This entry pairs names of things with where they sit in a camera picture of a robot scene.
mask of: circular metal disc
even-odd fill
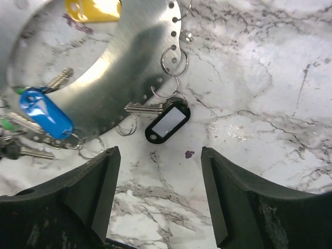
[[[23,114],[18,105],[20,96],[8,84],[10,74],[7,74],[17,37],[31,17],[48,2],[27,0],[24,10],[12,1],[2,3],[0,88],[11,106],[9,111]],[[174,7],[166,0],[122,0],[114,38],[101,57],[75,82],[48,94],[72,119],[80,136],[93,138],[103,134],[124,119],[127,115],[124,107],[129,102],[146,102],[152,96],[150,87],[158,89],[169,78],[160,60],[171,46],[176,49],[165,55],[165,63],[170,71],[178,66],[181,22],[174,23],[172,19],[180,18],[181,13],[177,2],[172,2]],[[172,58],[176,58],[177,63],[172,63]]]

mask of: black key tag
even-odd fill
[[[170,105],[146,128],[146,139],[153,144],[166,142],[188,122],[190,115],[190,109],[185,103],[177,102]]]

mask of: hole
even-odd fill
[[[74,12],[77,12],[77,4],[72,2],[71,3],[71,10],[74,11]]]
[[[33,192],[34,192],[33,189],[28,188],[28,189],[25,189],[25,190],[17,193],[16,195],[17,196],[23,196],[23,195],[28,195],[28,194],[33,193]]]

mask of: yellow key tag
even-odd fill
[[[117,22],[120,0],[66,0],[68,15],[76,22]]]

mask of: purple stain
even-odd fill
[[[62,17],[67,20],[67,24],[68,24],[69,27],[72,27],[73,24],[74,24],[76,30],[82,31],[82,32],[84,32],[86,34],[90,34],[90,35],[93,34],[93,29],[92,28],[87,27],[83,23],[76,22],[67,13],[63,14]]]
[[[191,158],[194,154],[195,154],[195,151],[187,150],[186,153],[185,153],[186,159]]]

